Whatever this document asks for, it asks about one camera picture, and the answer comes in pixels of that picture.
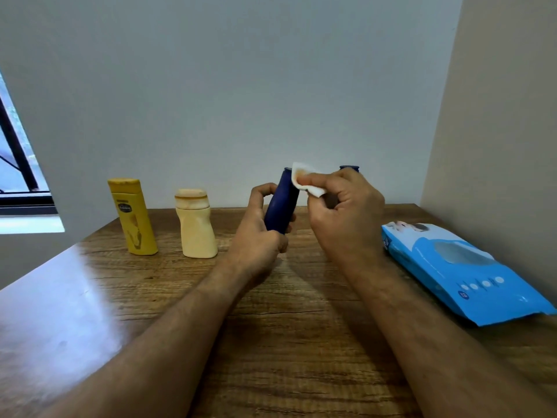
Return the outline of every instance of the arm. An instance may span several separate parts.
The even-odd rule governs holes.
[[[311,227],[372,313],[426,417],[557,416],[545,393],[494,358],[385,259],[384,198],[362,175],[344,169],[299,182],[338,195],[332,210],[310,196]]]
[[[263,197],[275,188],[253,189],[230,249],[207,277],[41,417],[184,417],[228,311],[286,251],[286,236],[263,223]]]

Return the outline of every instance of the window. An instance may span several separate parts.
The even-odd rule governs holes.
[[[0,75],[0,216],[45,214],[52,195]]]

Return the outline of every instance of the white window sill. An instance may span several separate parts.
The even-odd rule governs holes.
[[[63,232],[59,216],[0,216],[0,235]]]

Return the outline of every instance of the white wipe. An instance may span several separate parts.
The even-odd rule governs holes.
[[[294,163],[292,165],[292,184],[300,190],[307,190],[313,196],[318,198],[322,196],[324,193],[326,193],[327,191],[325,189],[318,188],[317,186],[301,185],[296,180],[298,177],[309,173],[319,173],[319,172],[313,167],[311,167],[310,165],[304,163]]]

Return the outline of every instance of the wet wipes packet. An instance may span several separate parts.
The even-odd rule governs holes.
[[[382,226],[383,245],[440,301],[477,325],[557,310],[514,271],[434,224]]]

